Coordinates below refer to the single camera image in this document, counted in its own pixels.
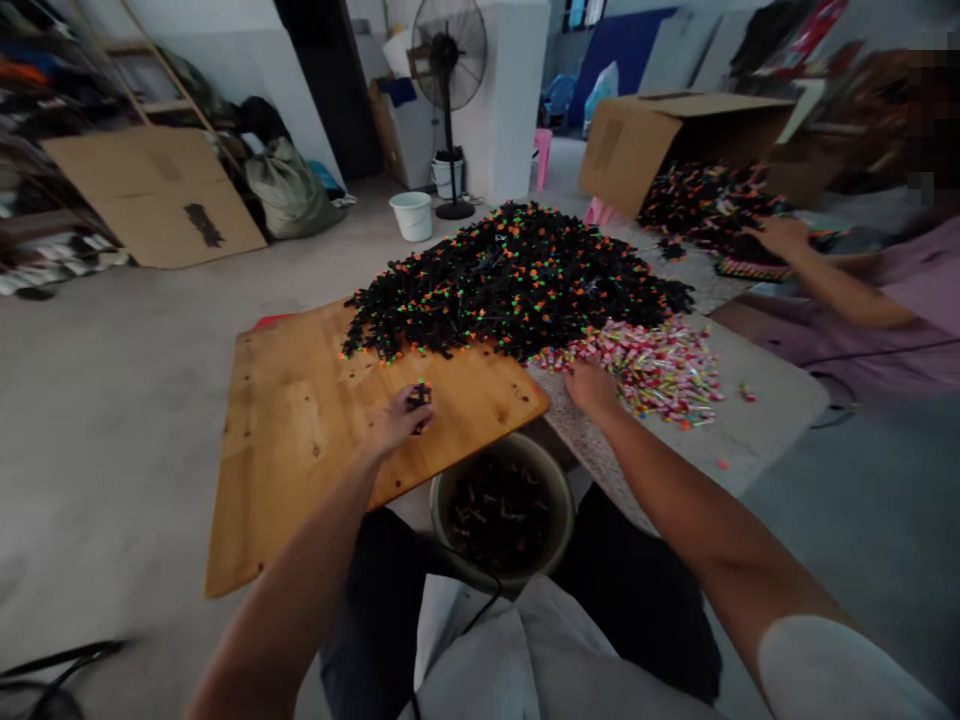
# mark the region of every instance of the white bucket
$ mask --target white bucket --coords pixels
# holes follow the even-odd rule
[[[430,223],[430,196],[426,193],[400,193],[390,198],[400,233],[407,242],[423,242],[433,235]]]
[[[463,195],[463,160],[453,163],[457,178],[457,195]],[[437,186],[437,195],[444,200],[453,200],[453,188],[450,187],[450,162],[433,159],[433,182]]]

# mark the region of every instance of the concrete floor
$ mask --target concrete floor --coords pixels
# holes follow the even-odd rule
[[[582,214],[579,153],[555,142],[541,197]],[[411,249],[386,208],[389,181],[351,190],[360,204],[317,238],[177,272],[119,268],[46,303],[0,302],[0,668],[140,638],[77,684],[88,716],[181,714],[245,595],[202,599],[233,338],[264,315],[343,297]],[[955,709],[958,414],[942,399],[811,433],[746,497]],[[720,708],[764,717],[721,643]],[[313,675],[298,716],[317,716],[318,695]]]

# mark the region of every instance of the flattened cardboard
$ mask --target flattened cardboard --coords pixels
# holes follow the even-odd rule
[[[580,189],[636,217],[666,162],[765,160],[793,102],[679,92],[603,100],[590,125]]]
[[[200,130],[143,126],[41,144],[144,267],[267,246]]]
[[[387,107],[390,97],[380,92],[380,86],[376,80],[370,81],[367,95],[370,98],[370,106],[373,108],[373,120],[377,126],[377,134],[380,135],[380,144],[383,145],[383,158],[387,171],[394,180],[405,188],[409,188],[403,155],[400,153],[400,142],[397,139],[397,129],[394,127],[390,109]]]

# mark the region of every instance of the wooden ladder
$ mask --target wooden ladder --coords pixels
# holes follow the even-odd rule
[[[206,131],[213,136],[217,145],[220,147],[220,150],[223,152],[223,156],[233,166],[233,169],[236,170],[240,179],[244,180],[245,182],[247,176],[243,170],[243,167],[230,152],[230,149],[227,147],[226,143],[223,142],[223,139],[220,137],[220,133],[218,133],[213,127],[210,119],[204,114],[203,110],[200,109],[200,106],[197,105],[196,101],[187,91],[187,88],[184,87],[183,83],[180,82],[180,78],[177,76],[177,73],[172,67],[170,67],[170,63],[167,62],[167,59],[160,51],[160,48],[158,48],[156,43],[153,42],[153,39],[147,33],[146,28],[143,27],[136,14],[134,14],[130,5],[127,3],[127,0],[120,0],[120,4],[123,6],[124,11],[127,13],[127,16],[130,18],[133,24],[136,25],[137,30],[143,37],[142,40],[118,41],[101,38],[93,29],[90,19],[83,11],[83,7],[80,5],[80,0],[70,0],[70,4],[73,6],[77,17],[79,17],[83,22],[84,28],[86,29],[87,34],[90,36],[90,39],[93,41],[93,44],[97,46],[100,54],[113,68],[114,73],[120,80],[120,85],[123,88],[123,92],[126,94],[130,104],[137,111],[137,114],[140,115],[140,119],[143,121],[143,123],[145,125],[155,125],[156,123],[153,121],[153,118],[164,113],[193,113],[193,115],[195,115],[200,121],[200,124],[203,125],[204,129],[206,129]],[[120,58],[132,56],[152,57],[160,65],[160,67],[163,68],[164,72],[167,74],[167,77],[170,79],[170,82],[173,83],[173,86],[177,89],[177,92],[180,93],[181,97],[176,100],[166,100],[163,102],[140,102],[136,96],[136,93],[134,93],[133,88],[131,88],[130,84],[127,82],[127,78],[123,74],[123,69],[120,67],[120,63],[118,62]]]

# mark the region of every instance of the white shirt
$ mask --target white shirt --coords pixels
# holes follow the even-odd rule
[[[414,687],[423,718],[723,716],[622,660],[580,604],[549,578],[514,603],[427,576]],[[759,651],[763,690],[778,720],[951,718],[950,711],[853,630],[819,617],[775,623]],[[412,703],[401,718],[413,718]]]

